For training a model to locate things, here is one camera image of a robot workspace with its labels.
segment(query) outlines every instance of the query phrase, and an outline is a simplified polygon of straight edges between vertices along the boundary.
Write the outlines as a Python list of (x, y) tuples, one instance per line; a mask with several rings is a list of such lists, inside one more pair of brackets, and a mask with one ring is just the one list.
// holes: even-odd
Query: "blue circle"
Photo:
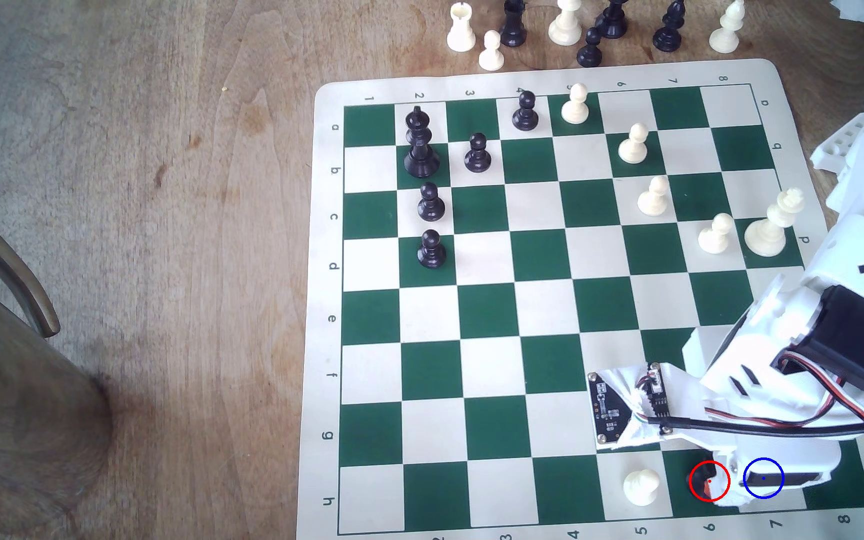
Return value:
[(783, 466), (780, 465), (778, 461), (776, 461), (774, 459), (770, 459), (768, 457), (759, 457), (757, 459), (753, 459), (749, 462), (748, 465), (745, 466), (745, 471), (742, 472), (742, 478), (748, 478), (749, 477), (749, 467), (752, 467), (752, 464), (755, 463), (756, 461), (762, 461), (762, 460), (773, 462), (775, 464), (775, 467), (778, 467), (778, 472), (780, 472), (782, 474), (782, 482), (778, 485), (778, 489), (776, 489), (772, 495), (769, 495), (768, 497), (762, 497), (762, 495), (756, 495), (755, 493), (753, 493), (752, 490), (749, 489), (749, 484), (747, 484), (746, 482), (742, 482), (742, 485), (745, 487), (745, 490), (749, 492), (749, 495), (751, 495), (752, 497), (755, 497), (756, 499), (772, 499), (776, 495), (779, 495), (779, 492), (783, 490), (783, 486), (786, 485), (786, 471), (783, 470)]

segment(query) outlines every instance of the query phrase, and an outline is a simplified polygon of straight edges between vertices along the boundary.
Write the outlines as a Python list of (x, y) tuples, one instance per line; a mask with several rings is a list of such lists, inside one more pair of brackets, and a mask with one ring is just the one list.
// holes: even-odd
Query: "red circle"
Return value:
[[(715, 463), (719, 467), (722, 467), (722, 470), (726, 472), (726, 490), (722, 492), (722, 495), (719, 495), (718, 497), (715, 497), (715, 498), (699, 497), (699, 494), (695, 492), (695, 488), (692, 487), (692, 476), (695, 475), (695, 470), (698, 469), (699, 467), (701, 467), (702, 465), (705, 465), (706, 463)], [(729, 493), (729, 488), (732, 487), (732, 477), (729, 475), (729, 470), (726, 469), (726, 466), (723, 465), (722, 463), (719, 463), (718, 461), (713, 461), (711, 459), (702, 461), (701, 463), (699, 463), (695, 467), (692, 467), (692, 472), (690, 472), (688, 474), (688, 479), (686, 480), (686, 482), (688, 483), (688, 490), (692, 492), (692, 495), (694, 495), (696, 499), (698, 499), (699, 501), (702, 501), (703, 503), (715, 503), (719, 499), (722, 499), (723, 497), (725, 497), (726, 493)]]

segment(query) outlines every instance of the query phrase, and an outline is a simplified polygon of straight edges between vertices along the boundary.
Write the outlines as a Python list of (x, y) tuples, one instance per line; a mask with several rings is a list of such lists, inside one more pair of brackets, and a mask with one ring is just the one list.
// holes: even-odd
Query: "wooden table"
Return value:
[[(498, 28), (500, 1), (470, 3), (480, 37)], [(707, 43), (727, 0), (689, 3), (682, 48), (656, 51), (667, 4), (627, 4), (605, 65), (769, 59), (806, 152), (864, 110), (864, 24), (827, 1), (750, 0), (729, 56)], [(479, 72), (446, 47), (449, 6), (0, 1), (0, 233), (52, 296), (52, 344), (116, 414), (105, 477), (30, 537), (294, 535), (313, 98)], [(529, 3), (504, 70), (576, 66), (545, 36), (557, 13)], [(813, 179), (824, 198), (834, 176)]]

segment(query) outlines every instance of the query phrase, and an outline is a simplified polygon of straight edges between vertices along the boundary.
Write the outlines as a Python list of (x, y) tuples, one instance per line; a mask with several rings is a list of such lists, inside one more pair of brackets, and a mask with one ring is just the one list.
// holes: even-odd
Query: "white chess piece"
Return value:
[(561, 106), (561, 119), (569, 124), (581, 124), (589, 118), (589, 106), (586, 104), (586, 96), (589, 89), (582, 82), (572, 84), (568, 91), (568, 101)]
[(648, 507), (659, 495), (659, 474), (652, 469), (629, 472), (622, 482), (622, 491), (633, 505)]
[(645, 124), (635, 124), (629, 129), (629, 138), (618, 145), (618, 157), (626, 164), (641, 164), (645, 160), (647, 149), (645, 140), (649, 137), (649, 128)]
[(574, 45), (582, 38), (582, 29), (579, 28), (579, 19), (575, 12), (582, 7), (582, 0), (558, 0), (561, 13), (549, 25), (549, 40), (558, 45)]
[(745, 229), (745, 244), (761, 257), (774, 257), (786, 249), (785, 228), (792, 227), (795, 215), (806, 207), (806, 199), (801, 189), (791, 187), (778, 194), (775, 202), (769, 204), (766, 219), (759, 219)]
[(482, 36), (486, 50), (479, 53), (479, 67), (486, 71), (496, 71), (505, 64), (505, 56), (498, 50), (499, 35), (496, 30), (486, 31)]
[(638, 209), (644, 215), (662, 215), (668, 207), (669, 177), (656, 176), (649, 181), (649, 189), (638, 196)]
[(736, 225), (736, 220), (726, 213), (716, 214), (712, 224), (699, 232), (699, 247), (702, 251), (718, 254), (729, 247), (729, 233)]
[(722, 28), (713, 31), (712, 35), (708, 37), (708, 46), (724, 55), (735, 51), (738, 47), (736, 31), (742, 28), (742, 19), (744, 18), (744, 0), (734, 0), (726, 7), (726, 12), (719, 19)]
[(475, 32), (469, 24), (473, 17), (473, 8), (465, 2), (452, 4), (448, 10), (452, 18), (452, 29), (445, 37), (445, 44), (457, 53), (464, 53), (475, 46)]

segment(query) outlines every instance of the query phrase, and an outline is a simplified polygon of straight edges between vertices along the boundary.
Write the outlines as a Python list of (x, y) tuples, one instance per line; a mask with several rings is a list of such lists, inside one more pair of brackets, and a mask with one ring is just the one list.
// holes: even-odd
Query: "chessboard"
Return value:
[[(589, 115), (570, 124), (576, 83)], [(512, 123), (524, 90), (531, 130)], [(430, 178), (403, 166), (414, 105), (440, 158)], [(629, 164), (618, 145), (635, 123), (648, 153)], [(472, 133), (485, 172), (464, 164)], [(656, 175), (670, 199), (653, 217), (637, 199)], [(432, 223), (417, 213), (425, 181), (445, 204)], [(758, 256), (743, 232), (789, 188), (805, 208), (784, 251)], [(721, 335), (826, 234), (770, 62), (330, 83), (311, 192), (298, 540), (864, 538), (864, 436), (841, 443), (832, 481), (738, 508), (690, 492), (701, 448), (596, 451), (587, 373), (701, 375), (682, 355), (693, 330)], [(735, 226), (710, 254), (697, 237), (719, 213)], [(417, 259), (427, 229), (438, 268)], [(661, 482), (635, 506), (622, 481), (643, 468)]]

